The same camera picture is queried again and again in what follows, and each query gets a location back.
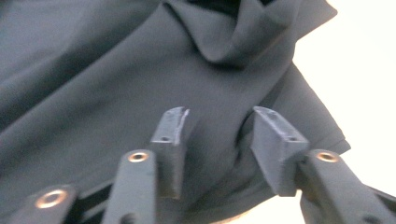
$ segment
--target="crumpled fabric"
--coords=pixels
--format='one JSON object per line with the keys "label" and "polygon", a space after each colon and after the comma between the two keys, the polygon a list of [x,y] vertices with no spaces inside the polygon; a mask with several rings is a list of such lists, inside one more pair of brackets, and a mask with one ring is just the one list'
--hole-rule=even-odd
{"label": "crumpled fabric", "polygon": [[0,13],[2,223],[47,186],[114,178],[177,106],[191,110],[183,191],[159,200],[161,223],[221,220],[274,196],[249,148],[255,105],[311,148],[350,148],[292,63],[295,42],[335,15],[322,0],[5,1]]}

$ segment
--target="white surface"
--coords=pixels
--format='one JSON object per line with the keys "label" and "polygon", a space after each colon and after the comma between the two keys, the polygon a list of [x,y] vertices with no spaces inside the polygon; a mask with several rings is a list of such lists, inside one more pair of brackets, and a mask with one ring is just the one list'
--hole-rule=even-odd
{"label": "white surface", "polygon": [[[294,62],[352,146],[352,171],[396,196],[396,1],[328,2],[338,15],[297,43]],[[299,200],[276,197],[230,223],[303,224]]]}

